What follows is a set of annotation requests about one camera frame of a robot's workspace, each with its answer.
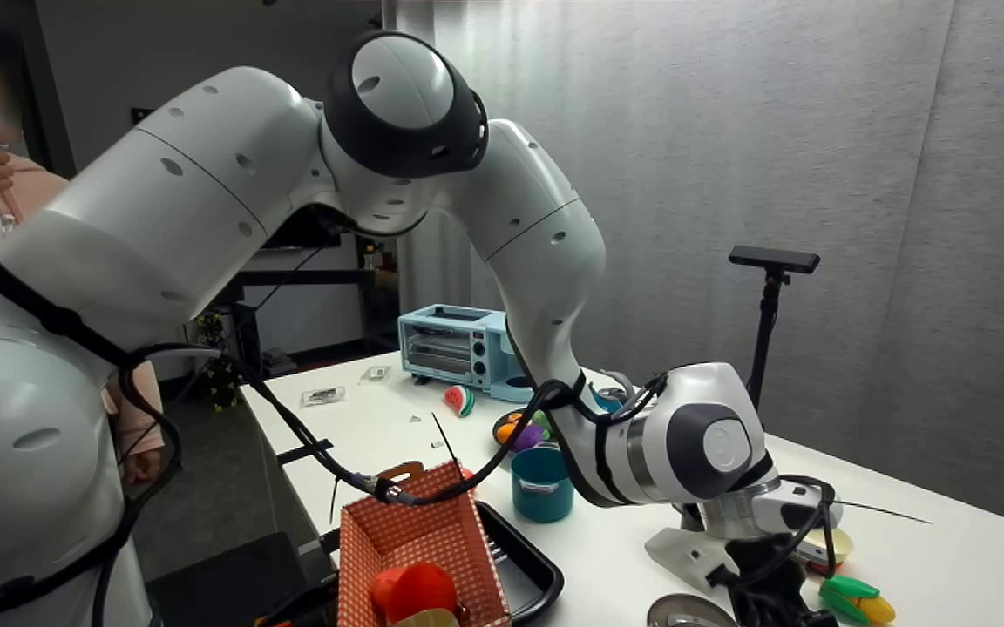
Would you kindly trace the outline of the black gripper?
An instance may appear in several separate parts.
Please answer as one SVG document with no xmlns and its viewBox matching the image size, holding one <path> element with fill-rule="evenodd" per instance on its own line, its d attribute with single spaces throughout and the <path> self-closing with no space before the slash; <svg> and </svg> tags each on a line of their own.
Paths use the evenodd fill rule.
<svg viewBox="0 0 1004 627">
<path fill-rule="evenodd" d="M 812 534 L 834 534 L 836 493 L 820 480 L 793 473 L 798 487 L 812 487 L 812 512 L 793 534 L 771 534 L 764 540 L 732 540 L 728 558 L 736 567 L 712 576 L 732 599 L 732 617 L 737 627 L 839 627 L 829 610 L 812 610 L 801 599 L 801 564 L 793 562 L 798 542 Z"/>
</svg>

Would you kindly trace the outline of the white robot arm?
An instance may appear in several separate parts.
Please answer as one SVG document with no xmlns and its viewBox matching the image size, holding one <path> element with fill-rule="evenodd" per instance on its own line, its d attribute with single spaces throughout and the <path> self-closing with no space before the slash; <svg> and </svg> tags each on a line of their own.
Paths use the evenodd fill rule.
<svg viewBox="0 0 1004 627">
<path fill-rule="evenodd" d="M 188 86 L 0 241 L 0 620 L 146 610 L 117 576 L 134 509 L 90 390 L 198 316 L 307 206 L 364 232 L 448 213 L 492 266 L 575 487 L 706 512 L 696 576 L 728 591 L 736 623 L 820 627 L 793 549 L 829 506 L 776 473 L 737 372 L 679 367 L 598 407 L 572 352 L 598 227 L 521 127 L 400 33 L 357 39 L 325 98 L 259 68 Z"/>
</svg>

